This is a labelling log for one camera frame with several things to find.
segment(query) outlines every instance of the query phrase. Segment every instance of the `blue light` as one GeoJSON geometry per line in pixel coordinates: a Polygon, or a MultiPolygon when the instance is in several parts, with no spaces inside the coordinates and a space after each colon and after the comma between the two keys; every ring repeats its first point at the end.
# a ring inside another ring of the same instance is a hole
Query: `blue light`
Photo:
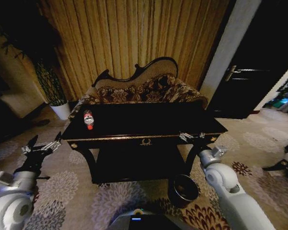
{"type": "Polygon", "coordinates": [[[283,103],[283,104],[286,104],[288,102],[288,98],[284,98],[280,102],[283,103]]]}

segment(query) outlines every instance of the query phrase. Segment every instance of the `white wall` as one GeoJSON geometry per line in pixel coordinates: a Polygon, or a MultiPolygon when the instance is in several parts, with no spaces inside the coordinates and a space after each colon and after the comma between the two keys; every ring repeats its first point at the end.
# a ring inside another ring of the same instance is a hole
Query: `white wall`
{"type": "Polygon", "coordinates": [[[44,100],[21,61],[14,56],[11,49],[5,54],[5,50],[0,47],[0,76],[10,88],[3,91],[0,98],[19,118],[23,118],[44,100]]]}
{"type": "Polygon", "coordinates": [[[209,66],[200,92],[212,99],[261,0],[237,0],[209,66]]]}
{"type": "Polygon", "coordinates": [[[268,101],[272,100],[279,87],[281,87],[288,79],[288,70],[286,73],[278,80],[278,82],[274,85],[274,87],[269,91],[269,93],[262,99],[262,101],[256,106],[254,110],[260,110],[264,104],[266,104],[268,101]]]}

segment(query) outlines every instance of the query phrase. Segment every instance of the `floral upholstery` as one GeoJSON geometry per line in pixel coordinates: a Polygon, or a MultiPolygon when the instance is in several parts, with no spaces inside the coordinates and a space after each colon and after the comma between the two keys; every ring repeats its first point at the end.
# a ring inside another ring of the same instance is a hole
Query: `floral upholstery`
{"type": "Polygon", "coordinates": [[[203,108],[206,108],[208,100],[200,92],[176,79],[175,85],[166,92],[162,102],[194,102],[202,100],[203,108]]]}
{"type": "Polygon", "coordinates": [[[158,74],[143,84],[127,88],[103,86],[90,88],[72,110],[69,119],[74,118],[82,104],[121,104],[121,103],[156,103],[156,102],[193,102],[200,100],[203,108],[207,98],[186,83],[176,79],[172,73],[158,74]]]}

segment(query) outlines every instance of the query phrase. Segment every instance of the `water bottle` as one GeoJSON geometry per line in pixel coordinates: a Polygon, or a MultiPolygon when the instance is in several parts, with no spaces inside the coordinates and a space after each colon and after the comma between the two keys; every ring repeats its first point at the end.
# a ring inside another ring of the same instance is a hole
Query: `water bottle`
{"type": "Polygon", "coordinates": [[[84,111],[84,123],[86,124],[88,130],[93,129],[94,118],[93,118],[91,110],[89,109],[84,111]]]}

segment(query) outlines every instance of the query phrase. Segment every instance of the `table top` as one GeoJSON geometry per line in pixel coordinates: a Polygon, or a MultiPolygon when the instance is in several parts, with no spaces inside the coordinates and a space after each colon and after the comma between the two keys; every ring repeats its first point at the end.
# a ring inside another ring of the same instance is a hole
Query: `table top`
{"type": "Polygon", "coordinates": [[[226,131],[199,102],[86,104],[71,121],[62,138],[67,141],[92,141],[173,137],[180,132],[215,135],[226,131]],[[93,130],[88,130],[84,123],[86,109],[92,111],[95,121],[93,130]]]}

